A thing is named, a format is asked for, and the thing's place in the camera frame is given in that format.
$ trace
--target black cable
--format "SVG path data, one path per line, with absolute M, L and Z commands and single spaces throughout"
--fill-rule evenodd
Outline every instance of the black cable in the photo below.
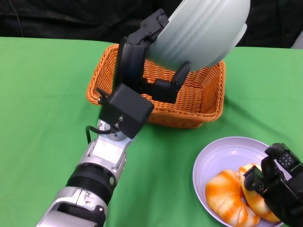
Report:
M 90 138 L 90 132 L 89 131 L 92 131 L 96 134 L 111 134 L 112 131 L 109 129 L 109 130 L 99 130 L 99 129 L 96 129 L 95 127 L 93 126 L 86 126 L 85 128 L 85 132 L 86 132 L 86 138 L 87 138 L 87 143 L 89 144 L 91 142 L 91 138 Z
M 19 18 L 19 16 L 18 16 L 18 13 L 17 13 L 17 11 L 16 11 L 16 9 L 15 9 L 13 3 L 12 3 L 10 0 L 8 0 L 8 1 L 9 1 L 10 6 L 13 8 L 13 10 L 14 10 L 14 12 L 15 12 L 15 14 L 16 14 L 16 17 L 17 17 L 18 23 L 19 23 L 19 28 L 20 28 L 21 36 L 24 38 L 23 31 L 22 31 L 22 25 L 21 25 L 21 21 L 20 21 L 20 18 Z

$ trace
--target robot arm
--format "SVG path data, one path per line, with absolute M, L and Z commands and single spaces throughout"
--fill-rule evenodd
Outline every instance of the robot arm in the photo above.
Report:
M 175 103 L 178 91 L 190 69 L 185 62 L 171 81 L 143 78 L 149 46 L 155 41 L 168 18 L 162 9 L 141 23 L 141 28 L 122 39 L 113 83 L 113 92 L 100 93 L 98 127 L 88 126 L 88 148 L 36 227 L 102 227 L 107 206 L 126 163 L 126 149 L 148 120 L 153 100 Z M 91 141 L 89 131 L 98 136 Z
M 261 162 L 245 173 L 245 188 L 260 194 L 273 213 L 291 227 L 303 226 L 303 163 L 283 143 L 271 145 Z M 286 180 L 277 163 L 291 175 Z

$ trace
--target white plate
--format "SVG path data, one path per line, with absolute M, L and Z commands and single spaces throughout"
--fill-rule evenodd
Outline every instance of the white plate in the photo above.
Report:
M 209 209 L 206 197 L 206 183 L 225 169 L 238 171 L 240 166 L 249 163 L 260 164 L 261 160 L 267 156 L 265 150 L 268 145 L 245 137 L 227 137 L 216 140 L 207 145 L 198 155 L 193 170 L 193 182 L 196 194 L 203 207 L 216 220 L 225 226 L 232 227 L 221 220 L 212 210 Z M 287 179 L 290 175 L 283 171 Z M 270 223 L 261 220 L 257 227 L 279 227 L 283 223 Z

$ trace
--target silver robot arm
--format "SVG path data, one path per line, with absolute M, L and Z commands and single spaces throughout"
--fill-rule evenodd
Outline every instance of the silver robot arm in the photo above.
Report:
M 98 121 L 99 130 L 109 127 Z M 126 149 L 132 141 L 120 131 L 99 134 L 36 227 L 102 227 L 126 163 Z

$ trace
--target screw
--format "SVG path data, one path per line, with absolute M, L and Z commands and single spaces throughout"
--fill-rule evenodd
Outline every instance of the screw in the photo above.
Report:
M 164 16 L 159 16 L 159 21 L 163 22 L 164 21 Z
M 114 182 L 115 182 L 114 178 L 113 178 L 113 177 L 111 177 L 111 178 L 109 179 L 109 183 L 110 183 L 111 185 L 113 185 L 113 184 L 114 184 Z

